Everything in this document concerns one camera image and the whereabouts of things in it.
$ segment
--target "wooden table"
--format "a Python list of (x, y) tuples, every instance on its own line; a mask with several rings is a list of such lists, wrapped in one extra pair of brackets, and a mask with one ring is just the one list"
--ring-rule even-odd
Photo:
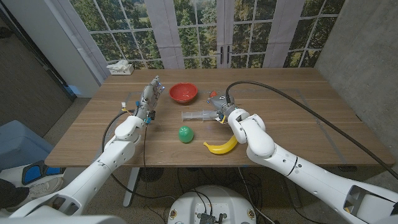
[[(246, 155), (246, 144), (238, 144), (225, 155), (215, 155), (203, 145), (223, 144), (231, 136), (227, 124), (216, 121), (182, 121), (182, 111), (212, 110), (206, 102), (211, 90), (224, 94), (226, 87), (238, 80), (254, 80), (278, 88), (308, 105), (337, 127), (368, 147), (385, 163), (394, 158), (355, 112), (340, 98), (326, 80), (313, 68), (275, 69), (201, 69), (201, 70), (136, 70), (130, 76), (110, 76), (87, 104), (55, 146), (45, 163), (56, 167), (89, 166), (101, 145), (105, 127), (120, 112), (121, 102), (134, 109), (135, 101), (156, 75), (166, 87), (156, 107), (155, 121), (148, 125), (146, 165), (148, 167), (228, 167), (256, 166)], [(188, 105), (180, 105), (170, 97), (169, 88), (178, 82), (192, 82), (199, 93)], [(376, 161), (327, 125), (317, 121), (289, 100), (253, 85), (231, 89), (238, 107), (257, 113), (266, 124), (274, 141), (292, 153), (322, 166), (375, 165)], [(120, 124), (126, 119), (118, 120)], [(195, 132), (193, 141), (178, 140), (179, 127), (186, 125)], [(125, 166), (142, 167), (139, 153)]]

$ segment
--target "blue chair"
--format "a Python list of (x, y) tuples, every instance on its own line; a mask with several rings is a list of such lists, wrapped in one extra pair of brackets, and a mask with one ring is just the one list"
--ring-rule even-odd
[(52, 149), (51, 144), (19, 121), (0, 127), (0, 170), (45, 160)]

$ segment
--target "green ball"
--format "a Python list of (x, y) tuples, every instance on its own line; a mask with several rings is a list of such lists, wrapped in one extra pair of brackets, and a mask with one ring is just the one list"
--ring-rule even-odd
[(178, 137), (181, 142), (188, 143), (193, 139), (193, 131), (188, 126), (182, 126), (178, 132)]

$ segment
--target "white tissue box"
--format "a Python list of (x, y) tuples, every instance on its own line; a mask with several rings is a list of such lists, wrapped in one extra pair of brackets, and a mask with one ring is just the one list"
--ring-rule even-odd
[(117, 71), (110, 68), (109, 71), (111, 72), (111, 75), (131, 75), (132, 71), (134, 71), (134, 67), (132, 64), (129, 64), (128, 68), (125, 70)]

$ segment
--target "door handle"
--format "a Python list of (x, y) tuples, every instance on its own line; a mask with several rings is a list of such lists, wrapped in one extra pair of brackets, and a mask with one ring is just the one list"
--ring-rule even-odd
[(227, 53), (226, 53), (226, 63), (229, 63), (229, 54), (234, 55), (234, 54), (237, 54), (237, 52), (230, 52), (229, 46), (228, 46)]
[(220, 52), (221, 53), (215, 53), (215, 55), (220, 55), (220, 64), (223, 64), (223, 58), (224, 58), (224, 52), (223, 52), (223, 47), (220, 47)]
[(7, 27), (0, 27), (0, 39), (10, 37), (13, 32)]

